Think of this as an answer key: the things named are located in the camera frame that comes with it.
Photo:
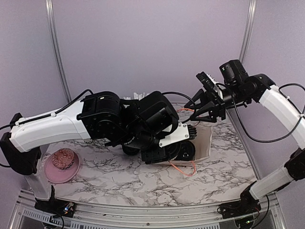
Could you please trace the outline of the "kraft paper bag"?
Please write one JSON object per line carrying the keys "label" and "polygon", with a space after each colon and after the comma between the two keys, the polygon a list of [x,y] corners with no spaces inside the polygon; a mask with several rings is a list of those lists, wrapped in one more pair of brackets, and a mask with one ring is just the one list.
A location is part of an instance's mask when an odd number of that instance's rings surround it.
{"label": "kraft paper bag", "polygon": [[197,164],[210,157],[213,128],[211,126],[205,126],[200,121],[196,121],[192,125],[196,127],[197,136],[194,140],[186,141],[191,141],[194,144],[195,159],[192,161],[168,160],[157,163],[157,165],[171,166],[187,177],[192,177],[196,173],[198,168]]}

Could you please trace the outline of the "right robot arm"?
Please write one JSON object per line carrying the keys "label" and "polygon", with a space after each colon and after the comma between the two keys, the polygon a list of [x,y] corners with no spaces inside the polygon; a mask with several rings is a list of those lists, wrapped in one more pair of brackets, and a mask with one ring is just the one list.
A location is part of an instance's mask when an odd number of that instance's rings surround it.
{"label": "right robot arm", "polygon": [[279,169],[252,183],[240,194],[236,210],[245,214],[263,196],[279,191],[292,181],[305,177],[305,112],[300,111],[282,92],[273,80],[265,74],[249,76],[240,60],[230,60],[219,67],[224,83],[216,82],[205,72],[197,74],[203,88],[184,105],[193,109],[191,121],[215,123],[217,118],[225,119],[226,110],[247,106],[252,101],[271,112],[288,130],[281,141],[292,136],[298,145],[290,159]]}

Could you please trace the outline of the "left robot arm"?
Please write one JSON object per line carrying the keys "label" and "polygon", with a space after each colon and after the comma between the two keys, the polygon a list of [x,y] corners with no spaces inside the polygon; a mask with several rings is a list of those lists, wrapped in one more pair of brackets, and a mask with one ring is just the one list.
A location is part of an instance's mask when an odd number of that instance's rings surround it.
{"label": "left robot arm", "polygon": [[0,139],[8,167],[25,177],[35,198],[49,212],[60,209],[41,171],[41,146],[66,140],[106,139],[128,155],[141,154],[146,164],[169,161],[181,145],[195,139],[196,128],[179,116],[166,93],[155,91],[142,99],[121,99],[109,91],[87,89],[66,106],[33,117],[17,113]]}

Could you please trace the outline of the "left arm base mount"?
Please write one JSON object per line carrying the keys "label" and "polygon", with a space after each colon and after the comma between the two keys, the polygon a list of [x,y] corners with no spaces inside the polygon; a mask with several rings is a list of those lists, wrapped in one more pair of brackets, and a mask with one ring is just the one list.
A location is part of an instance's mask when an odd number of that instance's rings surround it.
{"label": "left arm base mount", "polygon": [[44,212],[56,215],[57,217],[72,218],[75,212],[76,203],[57,199],[55,197],[55,188],[51,185],[51,197],[48,200],[35,199],[35,208]]}

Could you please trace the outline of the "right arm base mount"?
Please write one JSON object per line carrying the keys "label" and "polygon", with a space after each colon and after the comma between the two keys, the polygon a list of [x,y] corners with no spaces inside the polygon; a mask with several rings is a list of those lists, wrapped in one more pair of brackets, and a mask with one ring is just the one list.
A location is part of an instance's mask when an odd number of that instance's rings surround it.
{"label": "right arm base mount", "polygon": [[240,200],[219,205],[217,212],[222,215],[223,219],[259,212],[262,209],[259,201],[255,200],[250,194],[252,185],[249,185],[240,194]]}

